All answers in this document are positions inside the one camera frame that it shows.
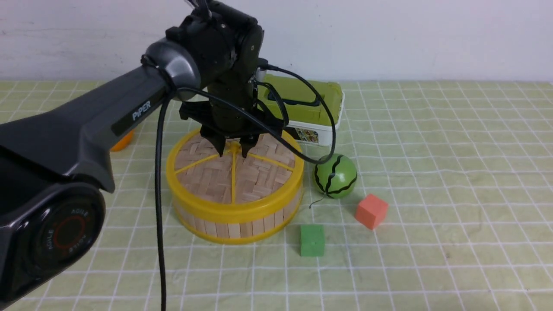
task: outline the red foam cube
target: red foam cube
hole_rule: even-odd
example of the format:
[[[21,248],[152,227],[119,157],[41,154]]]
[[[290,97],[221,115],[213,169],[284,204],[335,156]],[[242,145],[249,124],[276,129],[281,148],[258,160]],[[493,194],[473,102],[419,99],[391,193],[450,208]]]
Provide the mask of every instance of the red foam cube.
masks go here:
[[[386,218],[388,203],[379,197],[369,194],[357,205],[355,219],[365,227],[374,230]]]

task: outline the woven bamboo lid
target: woven bamboo lid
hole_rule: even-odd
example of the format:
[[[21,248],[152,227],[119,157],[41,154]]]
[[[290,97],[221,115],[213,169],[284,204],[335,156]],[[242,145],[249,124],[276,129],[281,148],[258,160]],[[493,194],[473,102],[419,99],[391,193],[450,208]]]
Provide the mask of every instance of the woven bamboo lid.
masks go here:
[[[261,135],[243,158],[237,140],[227,142],[219,157],[197,133],[178,151],[174,169],[179,183],[194,196],[218,204],[241,204],[276,192],[295,164],[294,154],[268,134]]]

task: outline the string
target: string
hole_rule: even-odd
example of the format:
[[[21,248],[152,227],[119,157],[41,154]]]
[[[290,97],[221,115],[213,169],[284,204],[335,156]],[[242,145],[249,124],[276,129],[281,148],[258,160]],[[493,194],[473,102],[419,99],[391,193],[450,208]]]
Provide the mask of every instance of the string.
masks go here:
[[[312,206],[313,204],[318,203],[318,202],[320,202],[320,201],[323,201],[324,199],[325,199],[325,197],[323,196],[323,197],[320,198],[319,200],[316,200],[315,202],[309,204],[309,208],[311,208],[311,206]]]

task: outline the toy watermelon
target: toy watermelon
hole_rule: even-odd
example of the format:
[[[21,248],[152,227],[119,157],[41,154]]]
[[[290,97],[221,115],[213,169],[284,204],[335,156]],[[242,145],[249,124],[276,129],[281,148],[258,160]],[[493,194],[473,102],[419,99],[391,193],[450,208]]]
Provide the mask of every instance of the toy watermelon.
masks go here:
[[[343,154],[333,154],[328,162],[313,169],[313,179],[318,191],[333,199],[343,198],[353,191],[357,181],[357,168]]]

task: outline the cube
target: cube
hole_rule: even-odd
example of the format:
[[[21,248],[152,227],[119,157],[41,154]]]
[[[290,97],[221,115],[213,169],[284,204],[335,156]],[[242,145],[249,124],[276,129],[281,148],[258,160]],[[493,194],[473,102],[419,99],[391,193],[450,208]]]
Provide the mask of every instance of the cube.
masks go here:
[[[386,218],[388,203],[379,197],[369,194],[357,205],[355,219],[365,227],[374,230]]]
[[[301,225],[300,256],[321,257],[325,254],[325,231],[322,225]]]

